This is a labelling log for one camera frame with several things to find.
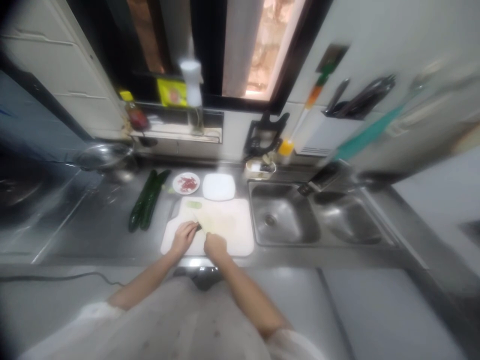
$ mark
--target sink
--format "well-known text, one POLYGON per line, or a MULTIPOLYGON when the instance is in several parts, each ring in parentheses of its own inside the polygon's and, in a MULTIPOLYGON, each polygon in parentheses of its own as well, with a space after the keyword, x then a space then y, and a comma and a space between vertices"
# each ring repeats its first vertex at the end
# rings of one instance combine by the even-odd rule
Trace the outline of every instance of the sink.
POLYGON ((375 245, 382 233, 361 200, 342 192, 320 192, 313 201, 318 206, 320 222, 340 240, 355 245, 375 245))
POLYGON ((248 186, 257 243, 308 246, 319 242, 319 223, 297 185, 250 182, 248 186))

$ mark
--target sink drain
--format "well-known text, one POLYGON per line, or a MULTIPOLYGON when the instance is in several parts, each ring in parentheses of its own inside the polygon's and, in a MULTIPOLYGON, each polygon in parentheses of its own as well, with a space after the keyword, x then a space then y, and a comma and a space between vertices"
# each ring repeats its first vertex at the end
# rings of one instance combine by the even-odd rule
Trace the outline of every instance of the sink drain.
POLYGON ((265 215, 265 224, 267 226, 274 226, 275 224, 277 224, 277 219, 274 218, 273 215, 270 215, 270 214, 267 214, 265 215))

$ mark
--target bottle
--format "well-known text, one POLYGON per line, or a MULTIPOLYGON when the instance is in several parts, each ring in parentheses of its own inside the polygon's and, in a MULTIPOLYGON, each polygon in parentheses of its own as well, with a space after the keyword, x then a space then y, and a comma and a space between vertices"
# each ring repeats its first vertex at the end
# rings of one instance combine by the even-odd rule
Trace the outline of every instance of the bottle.
POLYGON ((120 96, 125 102, 125 111, 130 118, 131 127, 137 131, 150 129, 150 122, 142 109, 134 103, 134 97, 130 91, 120 91, 120 96))
POLYGON ((185 60, 180 63, 181 73, 186 83, 186 103, 188 124, 193 134, 204 134, 204 109, 200 82, 202 66, 197 60, 185 60))

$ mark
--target power cord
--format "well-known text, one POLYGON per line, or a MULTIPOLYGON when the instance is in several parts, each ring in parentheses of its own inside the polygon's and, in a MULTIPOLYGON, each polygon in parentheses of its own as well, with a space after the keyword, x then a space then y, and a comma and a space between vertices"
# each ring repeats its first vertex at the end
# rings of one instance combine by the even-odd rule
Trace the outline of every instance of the power cord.
POLYGON ((38 275, 15 275, 15 276, 0 276, 0 283, 14 283, 14 282, 28 282, 28 281, 46 281, 46 282, 57 282, 57 281, 68 281, 78 278, 83 278, 90 275, 98 275, 109 285, 119 285, 124 287, 125 285, 121 282, 112 282, 104 274, 98 271, 84 272, 78 275, 72 276, 38 276, 38 275))

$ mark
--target pot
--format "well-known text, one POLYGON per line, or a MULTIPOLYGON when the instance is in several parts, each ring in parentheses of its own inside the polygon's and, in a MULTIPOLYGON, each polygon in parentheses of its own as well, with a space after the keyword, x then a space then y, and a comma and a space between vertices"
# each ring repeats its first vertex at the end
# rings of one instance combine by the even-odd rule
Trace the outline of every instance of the pot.
POLYGON ((77 154, 71 165, 85 171, 96 171, 112 183, 129 182, 138 170, 134 149, 121 143, 91 146, 77 154))

